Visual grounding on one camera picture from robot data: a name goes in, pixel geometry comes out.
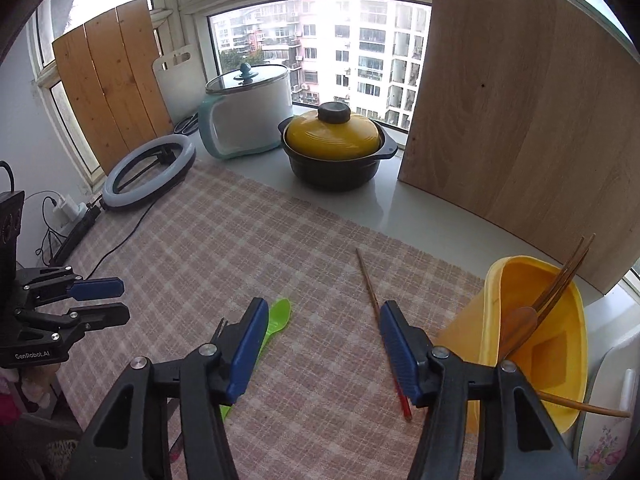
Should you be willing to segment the left hand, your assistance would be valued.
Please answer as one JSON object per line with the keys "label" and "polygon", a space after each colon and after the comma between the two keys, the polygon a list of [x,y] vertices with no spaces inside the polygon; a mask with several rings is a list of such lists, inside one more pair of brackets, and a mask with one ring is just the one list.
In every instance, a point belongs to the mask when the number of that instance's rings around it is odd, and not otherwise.
{"label": "left hand", "polygon": [[16,387],[29,402],[40,408],[48,408],[51,403],[51,387],[60,367],[60,363],[55,363],[22,370],[2,368],[1,393],[10,394],[11,388]]}

